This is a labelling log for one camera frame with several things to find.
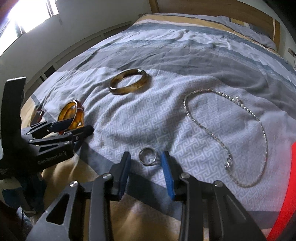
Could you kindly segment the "amber translucent bangle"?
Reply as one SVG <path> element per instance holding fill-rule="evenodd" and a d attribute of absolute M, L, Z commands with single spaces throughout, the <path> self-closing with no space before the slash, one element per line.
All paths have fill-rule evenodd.
<path fill-rule="evenodd" d="M 62 108 L 57 121 L 65 120 L 70 120 L 70 123 L 63 130 L 58 132 L 60 135 L 84 126 L 84 107 L 80 101 L 72 100 Z"/>

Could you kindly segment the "dark brown bangle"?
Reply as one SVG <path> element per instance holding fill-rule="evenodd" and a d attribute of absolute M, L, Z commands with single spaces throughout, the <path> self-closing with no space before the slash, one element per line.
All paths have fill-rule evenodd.
<path fill-rule="evenodd" d="M 114 76 L 109 83 L 113 95 L 135 92 L 148 82 L 148 74 L 141 69 L 128 69 Z"/>

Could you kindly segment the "red jewelry box tray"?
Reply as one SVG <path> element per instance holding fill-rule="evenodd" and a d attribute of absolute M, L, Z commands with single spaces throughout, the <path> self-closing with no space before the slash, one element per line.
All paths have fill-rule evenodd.
<path fill-rule="evenodd" d="M 267 236 L 267 240 L 280 240 L 288 237 L 288 228 L 293 228 L 295 221 L 295 143 L 291 147 L 290 175 L 285 198 L 277 220 Z"/>

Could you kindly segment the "striped bed duvet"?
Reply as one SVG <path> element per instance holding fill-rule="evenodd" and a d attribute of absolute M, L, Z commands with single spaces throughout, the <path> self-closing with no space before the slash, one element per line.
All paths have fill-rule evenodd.
<path fill-rule="evenodd" d="M 141 69 L 148 82 L 113 95 L 111 79 Z M 295 143 L 295 70 L 279 54 L 195 16 L 147 15 L 73 58 L 22 109 L 53 121 L 79 100 L 94 133 L 73 158 L 43 171 L 44 204 L 72 180 L 88 182 L 131 153 L 128 186 L 113 202 L 116 240 L 177 240 L 182 206 L 168 197 L 158 164 L 139 151 L 168 151 L 205 182 L 223 181 L 268 235 L 281 210 Z"/>

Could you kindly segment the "window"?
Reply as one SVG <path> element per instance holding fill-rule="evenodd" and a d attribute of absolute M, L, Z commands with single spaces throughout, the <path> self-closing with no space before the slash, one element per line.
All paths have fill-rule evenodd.
<path fill-rule="evenodd" d="M 56 1 L 17 1 L 1 22 L 1 54 L 22 35 L 58 14 Z"/>

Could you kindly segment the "striped pillow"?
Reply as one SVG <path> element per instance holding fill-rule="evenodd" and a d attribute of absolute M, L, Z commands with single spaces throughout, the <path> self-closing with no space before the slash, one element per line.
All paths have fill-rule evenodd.
<path fill-rule="evenodd" d="M 222 21 L 222 24 L 226 25 L 232 30 L 249 37 L 264 47 L 273 49 L 276 52 L 278 51 L 275 42 L 264 29 L 227 16 L 218 16 L 218 18 Z"/>

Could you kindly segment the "wooden headboard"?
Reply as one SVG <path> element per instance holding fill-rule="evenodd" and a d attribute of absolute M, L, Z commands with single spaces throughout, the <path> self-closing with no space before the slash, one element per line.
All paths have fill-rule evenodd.
<path fill-rule="evenodd" d="M 152 13 L 228 16 L 265 30 L 276 47 L 280 46 L 280 23 L 264 12 L 240 1 L 219 0 L 149 0 Z"/>

